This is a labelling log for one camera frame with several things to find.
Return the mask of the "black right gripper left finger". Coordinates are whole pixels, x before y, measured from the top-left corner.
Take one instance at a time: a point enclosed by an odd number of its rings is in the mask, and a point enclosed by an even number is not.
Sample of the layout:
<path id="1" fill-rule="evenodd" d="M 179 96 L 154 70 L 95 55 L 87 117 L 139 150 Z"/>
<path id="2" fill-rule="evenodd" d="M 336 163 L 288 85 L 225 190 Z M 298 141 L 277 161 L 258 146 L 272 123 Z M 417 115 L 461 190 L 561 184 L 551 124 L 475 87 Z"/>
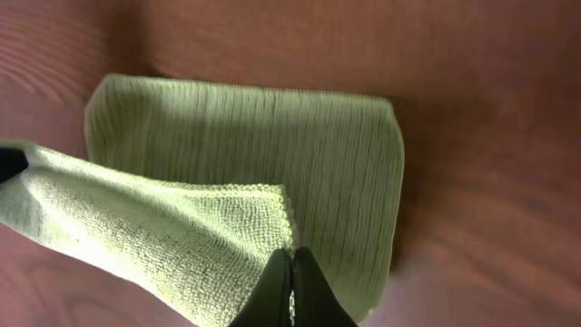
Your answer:
<path id="1" fill-rule="evenodd" d="M 290 295 L 291 257 L 278 249 L 229 327 L 291 327 Z"/>

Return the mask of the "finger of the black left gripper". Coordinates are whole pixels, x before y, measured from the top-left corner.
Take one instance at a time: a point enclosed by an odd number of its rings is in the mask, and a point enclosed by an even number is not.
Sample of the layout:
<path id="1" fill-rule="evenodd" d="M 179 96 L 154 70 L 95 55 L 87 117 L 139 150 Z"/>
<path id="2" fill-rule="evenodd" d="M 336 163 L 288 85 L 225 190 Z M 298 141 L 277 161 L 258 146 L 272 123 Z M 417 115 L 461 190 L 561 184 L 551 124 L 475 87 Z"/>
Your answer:
<path id="1" fill-rule="evenodd" d="M 0 183 L 20 174 L 29 166 L 25 153 L 16 148 L 0 148 Z"/>

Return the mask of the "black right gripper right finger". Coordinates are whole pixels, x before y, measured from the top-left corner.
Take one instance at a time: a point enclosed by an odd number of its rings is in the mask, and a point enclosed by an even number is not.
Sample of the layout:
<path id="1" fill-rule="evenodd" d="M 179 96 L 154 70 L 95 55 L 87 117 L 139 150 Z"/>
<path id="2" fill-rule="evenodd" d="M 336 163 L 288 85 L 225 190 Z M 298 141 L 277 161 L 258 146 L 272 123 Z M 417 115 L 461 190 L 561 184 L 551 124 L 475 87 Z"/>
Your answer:
<path id="1" fill-rule="evenodd" d="M 296 326 L 357 327 L 334 296 L 309 248 L 296 250 L 292 278 Z"/>

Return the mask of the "light green microfiber cloth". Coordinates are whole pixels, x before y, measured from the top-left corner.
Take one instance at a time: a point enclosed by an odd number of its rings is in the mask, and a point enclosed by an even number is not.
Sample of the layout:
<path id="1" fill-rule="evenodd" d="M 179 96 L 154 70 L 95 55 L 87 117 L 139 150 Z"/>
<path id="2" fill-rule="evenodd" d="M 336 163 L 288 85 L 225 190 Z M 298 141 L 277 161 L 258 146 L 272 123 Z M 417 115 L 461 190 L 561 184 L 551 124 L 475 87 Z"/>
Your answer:
<path id="1" fill-rule="evenodd" d="M 84 134 L 83 160 L 1 142 L 25 161 L 4 225 L 200 326 L 231 322 L 280 248 L 310 248 L 353 321 L 378 305 L 404 170 L 388 100 L 110 74 Z"/>

